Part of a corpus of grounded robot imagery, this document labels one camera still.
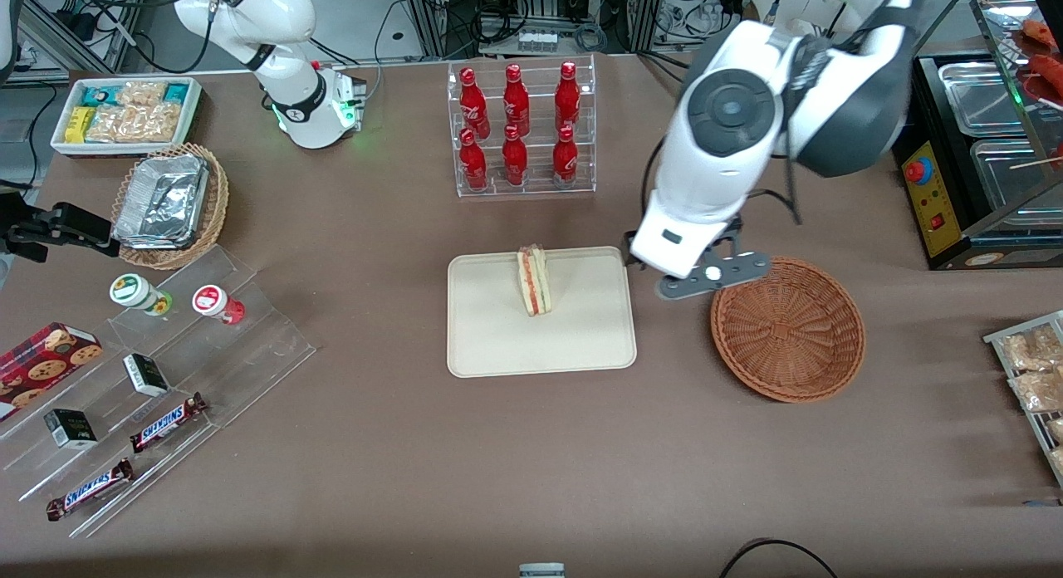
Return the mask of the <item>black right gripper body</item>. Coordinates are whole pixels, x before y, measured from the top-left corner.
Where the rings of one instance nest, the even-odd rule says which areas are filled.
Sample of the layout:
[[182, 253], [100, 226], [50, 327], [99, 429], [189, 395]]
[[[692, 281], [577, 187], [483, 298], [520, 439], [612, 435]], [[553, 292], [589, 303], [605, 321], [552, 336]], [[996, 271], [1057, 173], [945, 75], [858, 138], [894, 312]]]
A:
[[19, 223], [34, 218], [34, 207], [26, 203], [20, 192], [3, 192], [0, 196], [0, 230], [12, 230]]

